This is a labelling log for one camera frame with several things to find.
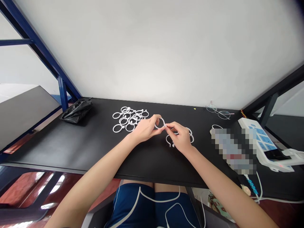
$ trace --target power strip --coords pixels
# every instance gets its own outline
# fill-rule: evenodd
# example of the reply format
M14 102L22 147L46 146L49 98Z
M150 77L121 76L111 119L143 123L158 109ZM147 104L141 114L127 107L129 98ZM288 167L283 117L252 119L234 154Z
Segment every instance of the power strip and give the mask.
M266 157L266 151L277 149L277 147L256 120L240 118L238 122L241 128L256 130L256 139L254 139L257 145L256 157L262 165L269 167L274 172L294 172L291 166L281 164L279 161L271 161Z

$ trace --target red floor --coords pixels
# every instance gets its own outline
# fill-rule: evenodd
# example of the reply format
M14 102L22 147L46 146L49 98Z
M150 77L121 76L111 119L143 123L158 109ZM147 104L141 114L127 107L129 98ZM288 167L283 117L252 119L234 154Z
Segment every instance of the red floor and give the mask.
M23 174L15 184L13 184L11 188L2 197L0 197L0 203L8 203L14 207L27 207L31 205L42 188L46 185L51 174L52 173L44 173L42 175L37 172ZM74 184L82 177L82 175L78 174L64 174L63 176L64 178L62 177L58 181L56 189L53 189L56 191L51 193L45 200L45 205L54 203L55 206L50 209L43 220L35 223L23 223L20 224L20 226L16 226L16 224L5 225L0 228L43 228L49 217L55 211L57 205ZM93 203L90 210L115 192L119 183L119 179L113 179L105 191ZM260 206L281 228L294 227L294 222L301 216L299 213L304 209L303 204L288 204L270 200L261 201Z

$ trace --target blue shorts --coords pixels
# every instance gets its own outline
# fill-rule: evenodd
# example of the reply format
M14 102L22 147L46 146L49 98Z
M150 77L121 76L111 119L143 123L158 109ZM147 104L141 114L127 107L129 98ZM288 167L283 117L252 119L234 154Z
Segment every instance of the blue shorts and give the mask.
M195 210L187 194L180 193L179 198L170 202L156 203L144 197L139 192L139 187L143 194L154 200L169 200L178 196L176 192L155 193L153 188L143 184L129 183L121 185L116 191L113 201L114 211L105 225L106 228L117 223L121 223L119 227L167 227L166 219L170 228L200 227Z

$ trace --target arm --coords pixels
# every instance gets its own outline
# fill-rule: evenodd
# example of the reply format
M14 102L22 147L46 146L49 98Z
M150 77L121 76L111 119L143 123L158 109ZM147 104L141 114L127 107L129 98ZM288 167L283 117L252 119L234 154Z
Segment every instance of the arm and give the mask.
M90 168L58 205L45 228L80 228L91 205L111 182L133 148L164 130L153 130L154 124L159 123L159 117L153 115L150 119L141 120L132 133Z
M176 148L191 162L212 193L241 228L278 226L241 188L209 162L190 143L189 130L173 122L166 124Z

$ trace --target left hand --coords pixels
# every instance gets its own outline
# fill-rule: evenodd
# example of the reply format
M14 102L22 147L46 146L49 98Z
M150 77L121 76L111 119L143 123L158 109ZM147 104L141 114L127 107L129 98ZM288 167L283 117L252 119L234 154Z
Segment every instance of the left hand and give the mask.
M158 125L159 118L161 118L161 115L154 114L150 119L142 119L134 129L130 133L130 136L136 141L136 143L141 143L144 141L147 141L149 138L151 138L154 135L159 135L165 128L162 127L157 130L154 129L154 125Z

